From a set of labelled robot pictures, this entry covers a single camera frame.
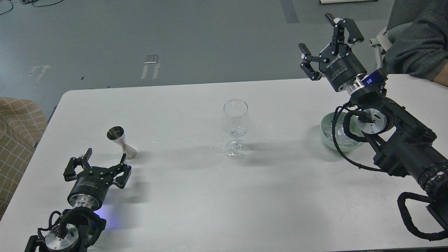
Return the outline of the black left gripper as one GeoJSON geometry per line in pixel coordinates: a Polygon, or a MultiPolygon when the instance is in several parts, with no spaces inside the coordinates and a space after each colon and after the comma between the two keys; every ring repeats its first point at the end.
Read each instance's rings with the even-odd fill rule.
{"type": "Polygon", "coordinates": [[[132,166],[127,164],[127,154],[123,154],[120,163],[111,170],[103,167],[92,168],[88,163],[91,155],[92,148],[88,148],[83,156],[70,158],[63,177],[66,182],[75,181],[67,197],[68,203],[74,208],[85,206],[96,211],[102,207],[111,185],[125,188],[132,174],[132,166]],[[77,167],[83,170],[76,172],[77,167]]]}

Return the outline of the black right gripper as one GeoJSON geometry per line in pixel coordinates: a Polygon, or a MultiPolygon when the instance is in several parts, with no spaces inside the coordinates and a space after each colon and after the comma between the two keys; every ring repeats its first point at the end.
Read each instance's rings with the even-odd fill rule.
{"type": "Polygon", "coordinates": [[[298,48],[303,54],[300,68],[312,81],[318,81],[325,75],[332,88],[341,92],[345,83],[355,77],[362,79],[367,74],[351,48],[354,44],[363,42],[364,36],[353,19],[336,18],[331,13],[325,13],[324,16],[334,29],[330,47],[324,48],[320,56],[312,56],[307,46],[300,43],[298,48]],[[320,72],[312,67],[312,62],[319,63],[320,72]]]}

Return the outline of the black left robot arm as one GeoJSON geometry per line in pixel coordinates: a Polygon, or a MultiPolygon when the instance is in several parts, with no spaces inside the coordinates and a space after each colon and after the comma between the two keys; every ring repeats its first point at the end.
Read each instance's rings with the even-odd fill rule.
{"type": "Polygon", "coordinates": [[[125,153],[109,168],[91,166],[91,155],[89,148],[83,156],[69,160],[63,177],[66,182],[75,182],[67,197],[71,208],[52,212],[48,227],[29,237],[26,252],[86,252],[99,239],[107,221],[96,210],[102,207],[111,186],[125,188],[131,166],[125,162],[125,153]]]}

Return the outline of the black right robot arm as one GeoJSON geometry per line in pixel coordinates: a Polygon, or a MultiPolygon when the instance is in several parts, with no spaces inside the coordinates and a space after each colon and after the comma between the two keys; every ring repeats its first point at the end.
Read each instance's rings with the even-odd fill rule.
{"type": "Polygon", "coordinates": [[[432,147],[436,134],[407,112],[405,107],[387,97],[387,72],[383,68],[367,74],[352,52],[352,45],[364,40],[355,21],[339,19],[331,13],[326,13],[325,17],[333,27],[329,45],[318,56],[312,56],[305,44],[298,46],[303,53],[300,67],[312,81],[325,76],[336,92],[349,93],[349,101],[335,109],[331,120],[331,135],[336,150],[345,158],[336,139],[336,123],[343,110],[347,110],[342,123],[345,135],[357,142],[370,144],[376,153],[376,168],[352,160],[349,163],[359,169],[384,172],[390,176],[413,177],[425,195],[403,192],[397,198],[405,227],[421,239],[446,239],[447,158],[432,147]],[[443,231],[419,231],[405,205],[407,199],[427,203],[428,212],[443,231]]]}

